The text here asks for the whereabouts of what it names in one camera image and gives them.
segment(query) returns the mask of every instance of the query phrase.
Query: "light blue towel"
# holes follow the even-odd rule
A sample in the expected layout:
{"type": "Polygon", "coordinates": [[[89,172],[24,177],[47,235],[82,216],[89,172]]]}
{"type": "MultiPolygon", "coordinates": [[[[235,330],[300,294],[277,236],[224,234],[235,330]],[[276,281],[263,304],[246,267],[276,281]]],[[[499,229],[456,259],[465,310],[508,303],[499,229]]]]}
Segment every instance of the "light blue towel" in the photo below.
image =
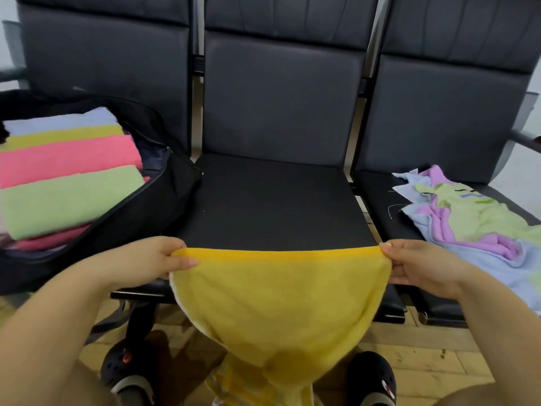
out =
{"type": "Polygon", "coordinates": [[[416,213],[428,202],[411,204],[402,211],[413,221],[424,239],[433,244],[443,246],[448,251],[456,253],[461,259],[481,268],[491,274],[501,283],[507,285],[528,307],[541,315],[541,293],[532,283],[541,271],[541,251],[533,244],[517,239],[523,253],[515,260],[505,259],[501,255],[486,252],[477,248],[453,244],[440,244],[432,238],[430,228],[431,217],[428,214],[416,213]]]}
{"type": "Polygon", "coordinates": [[[95,108],[84,114],[56,115],[53,117],[31,118],[29,120],[4,121],[4,128],[10,136],[44,133],[59,129],[101,127],[118,124],[116,117],[105,107],[95,108]]]}

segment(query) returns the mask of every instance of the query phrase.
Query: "foot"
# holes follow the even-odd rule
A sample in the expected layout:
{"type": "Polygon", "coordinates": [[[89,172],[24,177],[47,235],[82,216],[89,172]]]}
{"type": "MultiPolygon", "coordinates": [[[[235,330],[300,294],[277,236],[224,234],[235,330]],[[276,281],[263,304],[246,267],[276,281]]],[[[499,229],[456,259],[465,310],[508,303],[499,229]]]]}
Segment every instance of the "foot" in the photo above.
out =
{"type": "Polygon", "coordinates": [[[396,381],[391,365],[375,352],[353,357],[347,369],[348,406],[396,405],[396,381]]]}
{"type": "Polygon", "coordinates": [[[154,405],[156,370],[156,352],[150,342],[128,344],[124,339],[107,352],[100,370],[100,380],[112,393],[121,397],[122,391],[137,389],[146,397],[145,404],[154,405]]]}

